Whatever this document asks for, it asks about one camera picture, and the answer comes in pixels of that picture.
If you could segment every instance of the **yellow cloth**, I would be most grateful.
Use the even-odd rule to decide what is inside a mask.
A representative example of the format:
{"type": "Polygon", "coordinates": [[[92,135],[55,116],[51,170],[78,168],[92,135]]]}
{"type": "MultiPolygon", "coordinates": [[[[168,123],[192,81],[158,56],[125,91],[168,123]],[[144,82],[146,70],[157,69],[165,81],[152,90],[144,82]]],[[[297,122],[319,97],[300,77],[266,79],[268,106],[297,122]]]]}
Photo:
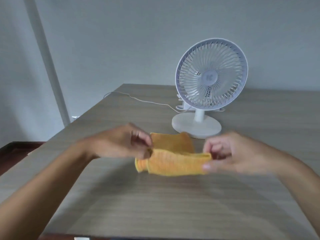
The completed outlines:
{"type": "Polygon", "coordinates": [[[153,150],[149,159],[135,159],[137,171],[162,176],[206,174],[202,165],[211,160],[210,153],[194,153],[186,132],[177,135],[151,133],[153,150]]]}

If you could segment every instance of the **fan rim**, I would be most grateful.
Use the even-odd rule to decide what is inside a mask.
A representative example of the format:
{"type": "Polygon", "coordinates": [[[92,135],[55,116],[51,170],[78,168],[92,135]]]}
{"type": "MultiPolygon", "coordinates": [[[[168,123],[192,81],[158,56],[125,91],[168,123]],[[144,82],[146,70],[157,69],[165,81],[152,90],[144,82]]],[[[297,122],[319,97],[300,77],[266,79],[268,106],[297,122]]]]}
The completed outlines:
{"type": "Polygon", "coordinates": [[[176,74],[175,74],[175,85],[176,85],[176,89],[178,91],[178,94],[180,95],[180,97],[182,98],[182,100],[184,102],[186,102],[188,105],[190,105],[191,107],[193,108],[196,108],[196,109],[202,109],[202,110],[206,110],[206,111],[210,111],[210,110],[216,110],[216,109],[220,109],[220,108],[223,108],[225,106],[227,106],[228,104],[230,104],[231,102],[233,102],[238,96],[239,94],[242,92],[243,88],[245,87],[245,84],[247,82],[247,78],[248,78],[248,71],[249,71],[249,67],[248,67],[248,60],[246,58],[246,55],[245,53],[242,51],[242,49],[234,42],[230,41],[230,40],[227,40],[227,39],[224,39],[224,38],[210,38],[210,39],[205,39],[205,40],[202,40],[196,44],[194,44],[193,46],[191,46],[185,53],[184,55],[181,57],[178,65],[177,65],[177,69],[176,69],[176,74]],[[238,88],[236,89],[235,93],[234,93],[234,97],[233,99],[230,99],[230,100],[225,100],[222,104],[218,104],[218,105],[215,105],[215,106],[212,106],[211,108],[204,108],[203,106],[201,105],[197,105],[197,104],[194,104],[192,103],[190,100],[188,100],[186,98],[186,96],[184,94],[182,94],[182,90],[181,88],[179,88],[179,84],[178,84],[178,81],[179,81],[179,76],[180,76],[180,70],[181,70],[181,67],[182,67],[182,64],[183,62],[186,60],[186,58],[190,55],[190,53],[192,52],[193,49],[197,48],[198,46],[202,46],[203,44],[205,43],[211,43],[213,41],[219,41],[219,42],[226,42],[228,43],[229,45],[232,45],[232,46],[235,46],[239,52],[241,52],[241,55],[243,55],[243,58],[244,58],[244,61],[245,61],[245,64],[243,65],[245,69],[244,72],[246,73],[245,75],[245,78],[244,76],[241,77],[241,81],[239,83],[239,86],[238,88]]]}

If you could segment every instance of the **fan grille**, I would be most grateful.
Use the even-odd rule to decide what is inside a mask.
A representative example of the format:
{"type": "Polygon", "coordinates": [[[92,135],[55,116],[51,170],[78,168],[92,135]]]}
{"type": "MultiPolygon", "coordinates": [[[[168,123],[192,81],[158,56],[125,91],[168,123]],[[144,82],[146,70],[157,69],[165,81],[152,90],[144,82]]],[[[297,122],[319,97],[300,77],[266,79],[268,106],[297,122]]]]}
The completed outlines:
{"type": "Polygon", "coordinates": [[[242,91],[248,64],[242,50],[224,39],[209,39],[191,47],[181,58],[176,86],[182,99],[203,110],[219,109],[242,91]]]}

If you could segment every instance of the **gray wall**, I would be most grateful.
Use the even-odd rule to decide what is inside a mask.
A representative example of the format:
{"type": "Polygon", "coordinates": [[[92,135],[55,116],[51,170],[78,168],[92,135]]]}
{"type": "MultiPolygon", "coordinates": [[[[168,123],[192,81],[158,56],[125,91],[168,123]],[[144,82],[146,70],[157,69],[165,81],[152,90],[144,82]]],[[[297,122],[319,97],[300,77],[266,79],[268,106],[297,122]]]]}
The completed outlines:
{"type": "Polygon", "coordinates": [[[234,41],[247,87],[320,90],[320,0],[36,0],[69,114],[122,83],[174,84],[194,43],[234,41]]]}
{"type": "Polygon", "coordinates": [[[0,147],[62,128],[23,0],[0,0],[0,147]]]}

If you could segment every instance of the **fan base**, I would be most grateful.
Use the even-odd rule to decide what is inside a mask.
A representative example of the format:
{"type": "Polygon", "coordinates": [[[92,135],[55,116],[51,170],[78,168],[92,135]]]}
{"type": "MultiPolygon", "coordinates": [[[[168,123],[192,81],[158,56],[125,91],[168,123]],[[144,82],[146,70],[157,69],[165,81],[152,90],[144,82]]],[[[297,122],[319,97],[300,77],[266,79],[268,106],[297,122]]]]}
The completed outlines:
{"type": "Polygon", "coordinates": [[[221,132],[221,124],[214,118],[205,115],[202,122],[196,122],[194,117],[194,113],[179,113],[172,118],[172,127],[179,133],[187,132],[197,139],[205,139],[221,132]]]}

